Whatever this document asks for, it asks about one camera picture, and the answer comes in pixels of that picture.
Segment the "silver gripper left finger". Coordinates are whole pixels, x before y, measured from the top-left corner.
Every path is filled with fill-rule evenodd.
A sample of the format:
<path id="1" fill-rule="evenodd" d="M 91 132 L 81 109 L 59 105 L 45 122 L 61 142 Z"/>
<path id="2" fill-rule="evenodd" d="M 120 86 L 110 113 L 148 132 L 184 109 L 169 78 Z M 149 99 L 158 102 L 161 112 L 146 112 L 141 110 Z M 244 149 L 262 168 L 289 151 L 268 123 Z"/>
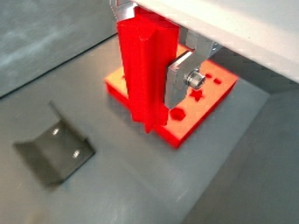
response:
<path id="1" fill-rule="evenodd" d="M 137 4 L 130 0 L 109 0 L 109 6 L 116 17 L 116 21 L 129 19 L 134 16 Z"/>

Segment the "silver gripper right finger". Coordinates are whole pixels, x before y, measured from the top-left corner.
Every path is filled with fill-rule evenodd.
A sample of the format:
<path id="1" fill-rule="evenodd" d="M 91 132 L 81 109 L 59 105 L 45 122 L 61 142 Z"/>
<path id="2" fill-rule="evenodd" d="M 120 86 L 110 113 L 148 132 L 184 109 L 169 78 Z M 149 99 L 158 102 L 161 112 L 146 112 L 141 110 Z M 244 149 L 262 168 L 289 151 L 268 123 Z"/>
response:
<path id="1" fill-rule="evenodd" d="M 200 72 L 201 63 L 221 48 L 217 42 L 182 26 L 178 43 L 186 50 L 166 68 L 164 104 L 168 109 L 182 101 L 188 88 L 201 88 L 205 81 L 205 76 Z"/>

